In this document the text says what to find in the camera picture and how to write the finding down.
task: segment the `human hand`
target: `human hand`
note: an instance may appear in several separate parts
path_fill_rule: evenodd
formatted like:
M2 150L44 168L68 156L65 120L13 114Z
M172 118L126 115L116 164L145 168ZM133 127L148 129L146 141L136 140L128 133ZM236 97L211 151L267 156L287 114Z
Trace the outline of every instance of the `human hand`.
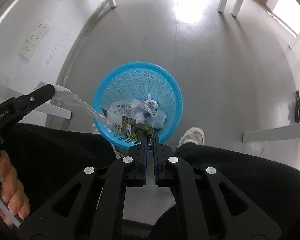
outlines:
M3 177L0 194L8 209L13 214L18 214L21 219L25 219L30 213L29 199L24 193L23 185L17 178L16 169L11 165L8 154L0 150L0 176ZM12 225L9 218L0 209L0 216L8 225Z

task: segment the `blue plastic basket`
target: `blue plastic basket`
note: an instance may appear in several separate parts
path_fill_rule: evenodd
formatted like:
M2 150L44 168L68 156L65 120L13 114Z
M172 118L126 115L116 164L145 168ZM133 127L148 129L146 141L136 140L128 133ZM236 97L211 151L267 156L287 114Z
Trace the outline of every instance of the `blue plastic basket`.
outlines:
M103 114L113 102L125 98L141 98L151 93L167 118L159 140L164 142L174 132L182 115L182 95L174 78L162 67L149 62L130 62L109 72L98 85L92 100L95 111ZM94 120L101 135L117 147L128 149L140 142L132 141L117 130L111 131Z

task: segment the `basket rim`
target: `basket rim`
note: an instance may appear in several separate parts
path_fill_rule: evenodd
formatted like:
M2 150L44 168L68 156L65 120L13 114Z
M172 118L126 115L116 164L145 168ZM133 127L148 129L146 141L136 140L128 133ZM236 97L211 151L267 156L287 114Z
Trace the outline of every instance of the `basket rim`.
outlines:
M175 98L176 98L176 113L175 117L173 119L173 122L171 126L162 134L159 135L159 141L160 143L164 142L166 139L170 137L170 135L175 131L176 127L178 126L181 116L182 116L182 111L183 111L183 100L182 100L182 94L180 87L178 86L178 83L176 80L173 78L173 76L166 71L164 68L150 62L144 62L144 61L132 61L125 63L123 65L120 65L110 71L106 76L103 77L101 82L99 83L98 87L96 88L96 91L93 95L92 99L92 108L99 112L101 110L100 106L100 100L101 97L103 96L103 91L106 89L106 87L111 83L113 79L115 79L117 76L122 75L122 73L127 72L129 70L134 70L134 69L146 69L149 71L155 71L158 74L162 75L168 82L169 85L171 86L172 90L174 91ZM101 133L101 135L110 143L114 144L115 146L123 149L129 149L130 146L132 145L137 145L133 143L126 143L124 141L118 142L117 140L114 140L112 133L113 132L105 132L107 128L101 123L98 122L96 119L94 119L94 122Z

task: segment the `gray floor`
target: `gray floor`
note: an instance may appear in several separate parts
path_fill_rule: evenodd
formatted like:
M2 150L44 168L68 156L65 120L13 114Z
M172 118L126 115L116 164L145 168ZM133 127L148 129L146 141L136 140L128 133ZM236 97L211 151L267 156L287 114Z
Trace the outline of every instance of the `gray floor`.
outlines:
M86 35L67 88L90 103L110 70L130 61L153 62L176 79L184 102L181 122L165 144L175 149L184 131L198 126L207 145L298 168L300 140L241 142L244 131L292 123L294 92L300 90L300 45L288 49L292 35L264 8L244 0L235 19L234 0L228 0L224 14L217 12L219 0L116 1L117 8ZM91 125L89 116L74 109L70 122L55 127L90 132ZM153 224L172 204L168 189L149 182L127 191L124 217Z

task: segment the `black handheld tool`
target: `black handheld tool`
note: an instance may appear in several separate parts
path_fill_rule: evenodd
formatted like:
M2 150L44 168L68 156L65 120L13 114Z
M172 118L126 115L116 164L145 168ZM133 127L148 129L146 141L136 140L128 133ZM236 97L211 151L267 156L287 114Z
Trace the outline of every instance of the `black handheld tool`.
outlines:
M18 98L10 98L0 104L0 144L3 142L1 134L7 132L11 127L23 119L30 111L50 100L55 94L55 89L52 85L45 85L28 95L22 95ZM13 216L7 207L7 204L0 196L0 209L11 222L19 227L22 219L18 215Z
M2 103L0 134L54 93L53 86L46 85ZM0 218L0 239L119 240L126 187L145 185L150 151L156 185L170 187L176 199L178 228L175 230L179 239L276 240L280 237L279 226L218 170L191 167L174 156L169 146L159 142L158 133L154 133L152 140L149 143L151 139L143 133L141 144L130 147L127 156L109 167L99 170L86 167L24 221L15 218L17 234ZM215 224L213 229L208 225L211 222Z

